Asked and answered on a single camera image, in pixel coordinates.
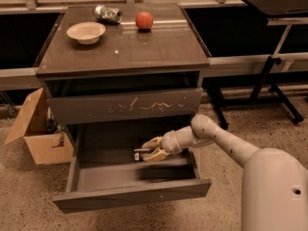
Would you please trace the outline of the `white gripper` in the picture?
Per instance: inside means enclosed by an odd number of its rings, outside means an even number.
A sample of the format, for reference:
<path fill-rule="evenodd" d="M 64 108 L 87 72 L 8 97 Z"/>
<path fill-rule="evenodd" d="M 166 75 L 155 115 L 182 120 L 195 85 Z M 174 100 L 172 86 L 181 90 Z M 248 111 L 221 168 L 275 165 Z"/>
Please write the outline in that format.
<path fill-rule="evenodd" d="M 146 162 L 160 162 L 169 155 L 177 155 L 183 151 L 183 147 L 174 130 L 165 133 L 162 137 L 156 137 L 145 142 L 141 148 L 153 150 L 150 154 L 143 157 Z"/>

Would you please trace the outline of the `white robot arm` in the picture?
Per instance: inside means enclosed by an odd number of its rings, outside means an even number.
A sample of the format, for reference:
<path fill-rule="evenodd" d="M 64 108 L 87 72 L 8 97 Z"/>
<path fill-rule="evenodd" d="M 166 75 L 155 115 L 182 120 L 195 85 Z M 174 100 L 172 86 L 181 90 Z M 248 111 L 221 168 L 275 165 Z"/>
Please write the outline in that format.
<path fill-rule="evenodd" d="M 241 231 L 308 231 L 308 170 L 291 154 L 259 148 L 220 128 L 206 115 L 142 145 L 147 162 L 162 161 L 208 141 L 244 169 Z"/>

